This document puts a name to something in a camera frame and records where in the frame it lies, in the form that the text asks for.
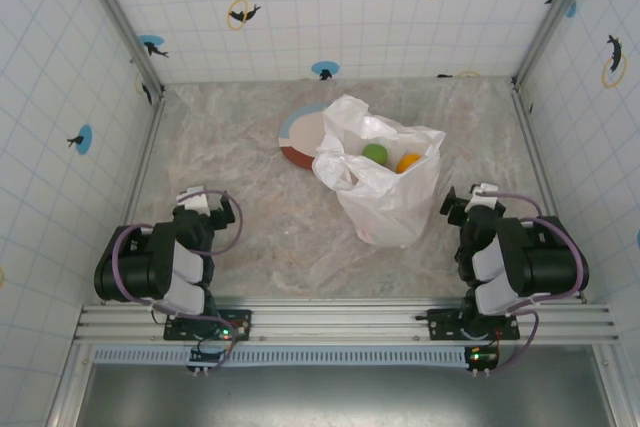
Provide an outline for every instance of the gray marble surface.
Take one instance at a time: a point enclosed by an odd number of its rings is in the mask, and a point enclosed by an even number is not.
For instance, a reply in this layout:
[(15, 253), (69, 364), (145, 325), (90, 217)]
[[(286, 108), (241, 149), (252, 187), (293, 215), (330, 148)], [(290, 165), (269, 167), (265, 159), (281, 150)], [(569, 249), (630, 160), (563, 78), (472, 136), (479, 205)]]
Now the gray marble surface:
[[(287, 161), (278, 130), (294, 110), (343, 94), (404, 125), (446, 132), (436, 202), (424, 236), (405, 248), (358, 239), (334, 192)], [(238, 245), (216, 257), (212, 291), (260, 297), (459, 296), (458, 230), (439, 215), (450, 186), (490, 182), (540, 199), (510, 97), (499, 78), (244, 82), (169, 88), (135, 220), (171, 219), (189, 186), (227, 190), (245, 214)], [(532, 208), (505, 201), (507, 213)], [(234, 235), (223, 231), (215, 245)]]

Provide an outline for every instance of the dolphin decal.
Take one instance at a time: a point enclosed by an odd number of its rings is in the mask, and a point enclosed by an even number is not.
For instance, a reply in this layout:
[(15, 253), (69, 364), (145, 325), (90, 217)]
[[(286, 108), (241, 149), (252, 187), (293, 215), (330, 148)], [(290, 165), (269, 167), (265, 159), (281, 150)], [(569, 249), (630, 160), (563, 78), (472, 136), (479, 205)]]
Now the dolphin decal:
[(238, 22), (246, 22), (247, 20), (251, 20), (253, 16), (256, 15), (256, 12), (258, 11), (259, 8), (260, 7), (258, 7), (256, 4), (253, 4), (253, 10), (247, 12), (246, 19), (244, 18), (244, 10), (241, 10), (238, 13), (231, 11), (229, 12), (229, 15), (234, 19), (236, 19)]
[(321, 60), (311, 66), (311, 72), (318, 75), (320, 80), (333, 79), (339, 70), (340, 66), (331, 60)]
[(156, 44), (154, 44), (153, 42), (145, 42), (144, 45), (147, 48), (147, 52), (149, 52), (149, 55), (158, 54), (162, 55), (163, 57), (169, 58), (169, 56), (167, 55), (168, 52), (160, 52), (156, 47)]
[(613, 59), (613, 63), (611, 64), (610, 68), (611, 73), (613, 73), (620, 65), (620, 59), (622, 58), (622, 44), (620, 43), (619, 39), (613, 37), (612, 35), (609, 36), (607, 44), (613, 45), (613, 55), (611, 56), (611, 58)]
[(77, 137), (74, 137), (73, 139), (67, 139), (67, 142), (69, 142), (69, 147), (71, 147), (73, 144), (80, 145), (83, 141), (84, 141), (84, 136), (82, 136), (82, 135), (78, 135)]
[(151, 101), (151, 92), (149, 92), (149, 89), (147, 88), (147, 86), (142, 84), (142, 90), (144, 91), (145, 94), (147, 94), (147, 100), (149, 101), (149, 105), (153, 105), (153, 102)]

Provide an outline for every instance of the tiled wall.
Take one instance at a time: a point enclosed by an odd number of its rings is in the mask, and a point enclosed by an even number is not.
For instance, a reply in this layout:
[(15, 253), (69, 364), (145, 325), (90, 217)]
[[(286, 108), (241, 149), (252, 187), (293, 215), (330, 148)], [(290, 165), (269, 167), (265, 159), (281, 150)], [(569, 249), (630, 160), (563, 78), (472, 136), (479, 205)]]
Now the tiled wall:
[[(621, 44), (620, 61), (609, 36)], [(640, 0), (578, 0), (527, 90), (564, 222), (640, 381)]]
[(0, 425), (42, 425), (94, 296), (150, 118), (135, 74), (98, 0), (0, 0)]
[[(512, 75), (548, 0), (119, 0), (165, 83)], [(231, 7), (239, 20), (229, 17)]]

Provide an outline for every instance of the plastic bag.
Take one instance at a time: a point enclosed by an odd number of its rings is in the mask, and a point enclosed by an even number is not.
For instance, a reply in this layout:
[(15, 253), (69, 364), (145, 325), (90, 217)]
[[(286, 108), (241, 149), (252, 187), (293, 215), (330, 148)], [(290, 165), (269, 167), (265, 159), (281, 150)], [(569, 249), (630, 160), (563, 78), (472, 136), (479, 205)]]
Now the plastic bag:
[[(323, 118), (325, 137), (313, 172), (336, 192), (358, 237), (381, 247), (405, 247), (419, 239), (440, 174), (445, 133), (371, 115), (365, 102), (350, 95), (327, 107)], [(385, 166), (362, 155), (370, 143), (387, 148)], [(396, 165), (408, 153), (422, 158), (396, 174)]]

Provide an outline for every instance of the blue circle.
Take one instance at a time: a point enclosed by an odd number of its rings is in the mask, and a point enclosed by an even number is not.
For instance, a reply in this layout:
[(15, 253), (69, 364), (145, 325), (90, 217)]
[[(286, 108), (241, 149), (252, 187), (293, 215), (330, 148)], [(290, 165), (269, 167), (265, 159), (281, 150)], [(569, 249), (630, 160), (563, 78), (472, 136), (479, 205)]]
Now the blue circle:
[(305, 105), (304, 107), (299, 108), (289, 117), (287, 117), (282, 123), (282, 125), (280, 126), (279, 137), (281, 139), (288, 139), (289, 130), (296, 120), (298, 120), (300, 117), (304, 117), (305, 115), (313, 114), (314, 112), (322, 112), (330, 105), (331, 102), (314, 102), (313, 104)]
[(144, 34), (144, 35), (139, 35), (138, 38), (140, 39), (140, 42), (142, 42), (143, 44), (145, 42), (151, 42), (156, 47), (164, 44), (164, 39), (162, 37), (158, 37), (157, 35)]
[(578, 8), (578, 4), (576, 4), (576, 1), (574, 0), (573, 3), (571, 4), (571, 7), (569, 7), (569, 10), (567, 11), (567, 17), (571, 18), (574, 15), (576, 15), (577, 8)]
[(80, 127), (78, 136), (82, 136), (83, 139), (82, 142), (76, 144), (76, 150), (80, 155), (85, 155), (87, 152), (89, 152), (89, 147), (91, 147), (91, 140), (93, 139), (91, 126), (89, 124), (84, 124), (82, 127)]
[(331, 62), (329, 60), (316, 62), (311, 66), (311, 71), (315, 74), (320, 75), (323, 70), (328, 70), (331, 73), (331, 75), (336, 75), (340, 70), (340, 66), (335, 62)]

